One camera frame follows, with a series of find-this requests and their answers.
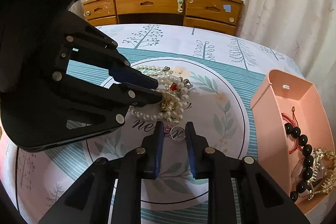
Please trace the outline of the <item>tree pattern tablecloth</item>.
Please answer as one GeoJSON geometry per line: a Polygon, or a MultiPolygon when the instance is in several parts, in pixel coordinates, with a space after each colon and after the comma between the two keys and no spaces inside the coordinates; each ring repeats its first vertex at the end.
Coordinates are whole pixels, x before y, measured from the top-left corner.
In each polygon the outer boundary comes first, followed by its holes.
{"type": "MultiPolygon", "coordinates": [[[[81,80],[88,81],[89,83],[92,83],[92,84],[95,84],[95,85],[98,85],[104,88],[109,88],[112,84],[118,83],[114,80],[112,76],[109,75],[106,69],[95,67],[93,65],[80,63],[77,61],[70,61],[68,65],[67,73],[73,77],[77,77],[81,80]]],[[[186,97],[190,91],[189,84],[181,78],[171,76],[168,71],[164,71],[163,77],[157,81],[158,81],[158,87],[155,88],[154,91],[159,92],[162,95],[162,99],[159,102],[166,101],[169,109],[174,109],[174,110],[180,109],[183,103],[186,101],[186,97]]]]}

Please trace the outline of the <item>white curtain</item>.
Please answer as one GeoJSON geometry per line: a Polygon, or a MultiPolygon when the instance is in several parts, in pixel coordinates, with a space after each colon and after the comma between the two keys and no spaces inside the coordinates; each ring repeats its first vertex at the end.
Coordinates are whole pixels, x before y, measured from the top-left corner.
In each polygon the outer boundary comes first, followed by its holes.
{"type": "Polygon", "coordinates": [[[241,38],[290,57],[304,77],[335,75],[335,0],[242,0],[241,38]]]}

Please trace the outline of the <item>pink plastic tray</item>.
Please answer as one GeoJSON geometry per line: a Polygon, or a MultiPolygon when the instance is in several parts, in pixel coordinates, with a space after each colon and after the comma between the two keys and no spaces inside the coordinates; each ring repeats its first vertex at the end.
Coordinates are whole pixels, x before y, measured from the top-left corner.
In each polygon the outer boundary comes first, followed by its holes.
{"type": "Polygon", "coordinates": [[[310,213],[335,188],[335,147],[313,83],[272,69],[251,99],[259,164],[310,213]]]}

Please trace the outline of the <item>wooden desk with drawers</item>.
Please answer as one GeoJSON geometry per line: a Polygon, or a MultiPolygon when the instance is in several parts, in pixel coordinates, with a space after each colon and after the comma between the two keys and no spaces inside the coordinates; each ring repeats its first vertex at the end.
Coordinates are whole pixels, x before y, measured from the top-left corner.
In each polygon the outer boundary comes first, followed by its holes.
{"type": "Polygon", "coordinates": [[[168,24],[235,35],[241,0],[89,0],[84,17],[93,26],[168,24]]]}

